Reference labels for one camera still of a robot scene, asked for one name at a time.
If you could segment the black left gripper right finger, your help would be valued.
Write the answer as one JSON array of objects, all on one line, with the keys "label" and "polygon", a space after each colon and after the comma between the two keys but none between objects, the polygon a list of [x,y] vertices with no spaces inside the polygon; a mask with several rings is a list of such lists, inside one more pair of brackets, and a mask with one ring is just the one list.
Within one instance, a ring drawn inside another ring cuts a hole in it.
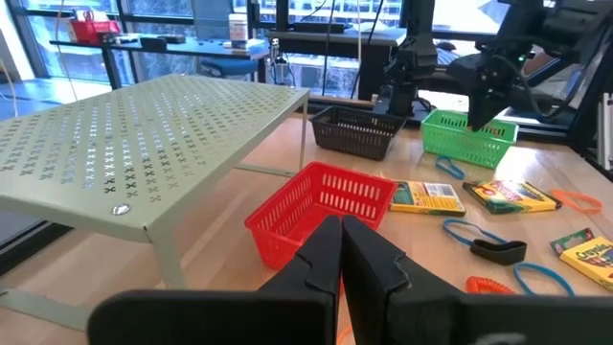
[{"label": "black left gripper right finger", "polygon": [[431,273],[354,216],[341,273],[358,344],[612,345],[609,297],[471,294]]}]

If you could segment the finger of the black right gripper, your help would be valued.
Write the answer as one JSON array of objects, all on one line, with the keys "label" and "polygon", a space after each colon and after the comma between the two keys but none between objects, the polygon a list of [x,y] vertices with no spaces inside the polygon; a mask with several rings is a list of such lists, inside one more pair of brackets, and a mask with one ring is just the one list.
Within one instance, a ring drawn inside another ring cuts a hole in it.
[{"label": "finger of the black right gripper", "polygon": [[494,119],[501,111],[508,107],[506,97],[499,93],[490,93],[485,98],[486,109],[485,124],[487,125],[492,119]]},{"label": "finger of the black right gripper", "polygon": [[472,131],[480,130],[486,123],[486,99],[478,94],[469,96],[467,125]]}]

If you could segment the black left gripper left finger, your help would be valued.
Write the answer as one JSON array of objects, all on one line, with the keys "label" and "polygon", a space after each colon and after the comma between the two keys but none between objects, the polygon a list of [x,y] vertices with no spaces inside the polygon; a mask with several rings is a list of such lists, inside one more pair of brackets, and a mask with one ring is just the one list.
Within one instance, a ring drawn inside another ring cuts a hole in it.
[{"label": "black left gripper left finger", "polygon": [[96,345],[332,344],[342,222],[325,218],[294,257],[255,291],[130,290],[95,307]]}]

